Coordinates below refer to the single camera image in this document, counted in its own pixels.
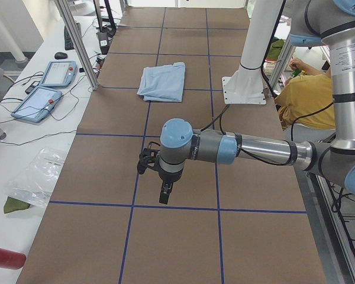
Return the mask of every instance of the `black mouse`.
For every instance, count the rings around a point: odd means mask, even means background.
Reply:
[[[67,53],[64,53],[64,52],[57,52],[55,55],[54,55],[54,58],[55,59],[66,59],[68,56],[67,56]]]

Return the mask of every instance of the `person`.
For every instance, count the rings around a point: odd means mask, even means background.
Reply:
[[[278,113],[283,130],[292,125],[298,117],[319,111],[333,101],[330,68],[324,73],[299,58],[291,60],[289,66],[293,71],[301,69],[302,72],[289,79],[275,99],[276,105],[280,106]],[[318,114],[300,118],[296,122],[319,130],[335,129],[334,107],[330,106]]]

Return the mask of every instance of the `robotic arm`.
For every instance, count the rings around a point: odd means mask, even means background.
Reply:
[[[140,154],[137,166],[139,174],[147,168],[159,173],[163,181],[160,203],[167,204],[186,159],[231,164],[236,157],[243,157],[275,166],[295,164],[355,193],[355,0],[298,0],[293,11],[293,45],[325,43],[330,47],[336,139],[331,144],[294,143],[223,134],[209,129],[193,130],[188,122],[174,118],[162,128],[160,150],[149,144]],[[249,32],[255,30],[251,26],[259,20],[251,19]]]

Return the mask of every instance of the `dark green cloth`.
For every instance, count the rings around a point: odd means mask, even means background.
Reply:
[[[30,207],[29,203],[8,197],[4,205],[4,214],[14,212],[17,210],[25,210],[28,209],[29,207]]]
[[[284,46],[283,40],[276,40],[274,43],[272,43],[270,50],[268,51],[266,60],[277,61],[280,52],[282,52],[283,46]]]

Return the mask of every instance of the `person's arm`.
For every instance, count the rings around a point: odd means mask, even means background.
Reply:
[[[289,62],[289,67],[292,70],[296,70],[301,69],[303,71],[305,71],[305,73],[307,75],[320,75],[320,74],[324,74],[324,72],[317,70],[316,68],[314,68],[313,66],[303,62],[301,59],[299,58],[294,58],[291,60],[291,62]]]

